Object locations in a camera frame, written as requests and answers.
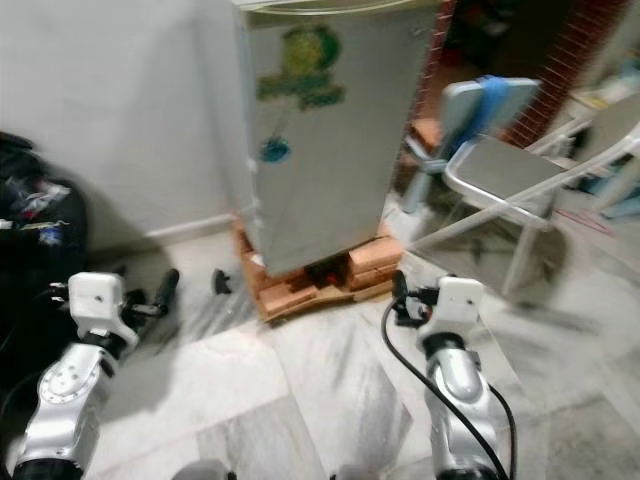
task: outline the floor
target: floor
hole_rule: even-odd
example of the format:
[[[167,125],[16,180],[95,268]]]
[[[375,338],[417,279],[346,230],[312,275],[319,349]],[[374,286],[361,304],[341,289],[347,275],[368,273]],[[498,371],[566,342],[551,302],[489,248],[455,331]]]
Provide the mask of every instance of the floor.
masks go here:
[[[507,302],[489,291],[484,325],[468,340],[516,412],[519,478],[640,478],[638,284],[562,233],[570,248],[553,292]],[[433,478],[423,388],[379,335],[388,299],[273,328],[256,316],[226,233],[126,264],[131,287],[152,290],[170,265],[182,279],[173,313],[115,380],[90,479],[170,479],[199,458],[222,460],[240,479],[327,479],[345,465]],[[213,295],[215,268],[230,274],[231,295]],[[402,268],[422,284],[445,272],[412,255]],[[423,366],[414,336],[392,333]],[[506,420],[493,414],[506,458]]]

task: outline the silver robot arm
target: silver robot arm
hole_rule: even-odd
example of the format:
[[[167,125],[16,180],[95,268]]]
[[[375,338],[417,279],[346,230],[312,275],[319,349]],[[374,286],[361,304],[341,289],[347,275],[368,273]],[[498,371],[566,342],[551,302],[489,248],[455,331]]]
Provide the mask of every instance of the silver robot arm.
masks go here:
[[[120,363],[137,345],[148,318],[168,312],[178,279],[170,270],[151,305],[143,304],[141,292],[125,296],[119,275],[83,272],[69,279],[69,308],[81,341],[40,380],[38,408],[27,426],[14,480],[83,477]]]
[[[468,351],[464,342],[464,336],[479,322],[483,291],[481,283],[458,277],[443,277],[436,288],[409,291],[402,272],[396,272],[394,278],[396,323],[418,329],[417,346],[427,358],[425,380],[437,390],[427,388],[425,394],[437,480],[507,478],[502,465],[496,465],[490,386],[480,372],[477,355]],[[451,406],[484,439],[484,447]]]

